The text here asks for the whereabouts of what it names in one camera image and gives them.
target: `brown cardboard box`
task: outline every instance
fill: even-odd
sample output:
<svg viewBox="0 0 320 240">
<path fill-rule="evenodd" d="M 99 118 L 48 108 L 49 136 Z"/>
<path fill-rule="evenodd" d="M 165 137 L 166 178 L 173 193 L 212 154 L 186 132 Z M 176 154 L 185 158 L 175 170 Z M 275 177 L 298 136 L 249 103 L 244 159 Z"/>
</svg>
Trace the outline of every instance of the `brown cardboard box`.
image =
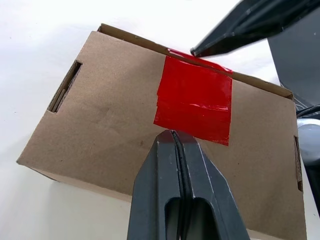
<svg viewBox="0 0 320 240">
<path fill-rule="evenodd" d="M 17 162 L 54 180 L 130 200 L 135 176 L 164 130 L 153 120 L 166 55 L 164 46 L 101 25 Z M 305 240 L 293 95 L 251 76 L 223 74 L 233 78 L 229 146 L 200 144 L 226 177 L 248 229 Z"/>
</svg>

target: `white table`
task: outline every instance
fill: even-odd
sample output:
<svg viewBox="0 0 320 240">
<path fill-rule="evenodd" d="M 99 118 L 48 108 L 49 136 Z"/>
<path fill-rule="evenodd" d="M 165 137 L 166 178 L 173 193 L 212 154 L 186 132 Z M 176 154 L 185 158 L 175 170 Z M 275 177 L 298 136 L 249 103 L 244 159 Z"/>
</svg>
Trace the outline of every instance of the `white table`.
<svg viewBox="0 0 320 240">
<path fill-rule="evenodd" d="M 54 182 L 15 161 L 90 31 L 100 23 L 187 53 L 236 3 L 0 2 L 1 240 L 126 239 L 128 202 Z M 234 71 L 279 83 L 265 40 L 212 60 Z M 306 178 L 304 191 L 307 235 L 309 240 L 316 240 L 320 220 Z"/>
</svg>

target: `corrugated cardboard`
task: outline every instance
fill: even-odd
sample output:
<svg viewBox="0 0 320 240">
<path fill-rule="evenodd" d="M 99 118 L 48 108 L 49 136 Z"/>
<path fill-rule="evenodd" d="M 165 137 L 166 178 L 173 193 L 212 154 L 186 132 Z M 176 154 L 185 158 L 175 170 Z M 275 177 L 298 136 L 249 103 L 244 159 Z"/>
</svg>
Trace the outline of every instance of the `corrugated cardboard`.
<svg viewBox="0 0 320 240">
<path fill-rule="evenodd" d="M 18 163 L 128 199 L 156 135 L 164 130 L 153 120 L 170 53 L 117 28 L 103 24 L 99 31 L 90 34 Z M 255 77 L 224 74 L 233 78 L 229 147 L 199 142 L 226 177 L 248 229 L 305 240 L 292 93 Z"/>
</svg>

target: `red duct tape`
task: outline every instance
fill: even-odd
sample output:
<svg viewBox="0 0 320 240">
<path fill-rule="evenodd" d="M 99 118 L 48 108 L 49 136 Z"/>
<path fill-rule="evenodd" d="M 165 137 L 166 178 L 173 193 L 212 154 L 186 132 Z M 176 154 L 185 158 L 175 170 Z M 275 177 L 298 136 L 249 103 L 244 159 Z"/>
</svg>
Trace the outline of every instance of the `red duct tape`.
<svg viewBox="0 0 320 240">
<path fill-rule="evenodd" d="M 154 124 L 229 145 L 232 97 L 230 77 L 167 56 L 157 95 Z"/>
</svg>

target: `tape strip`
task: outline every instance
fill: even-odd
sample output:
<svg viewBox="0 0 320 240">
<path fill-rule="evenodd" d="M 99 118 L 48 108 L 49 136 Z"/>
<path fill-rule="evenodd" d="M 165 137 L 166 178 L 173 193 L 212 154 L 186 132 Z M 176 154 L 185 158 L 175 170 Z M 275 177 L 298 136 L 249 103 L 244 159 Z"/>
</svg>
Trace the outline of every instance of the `tape strip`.
<svg viewBox="0 0 320 240">
<path fill-rule="evenodd" d="M 230 77 L 167 56 L 157 95 L 154 124 L 229 145 Z"/>
</svg>

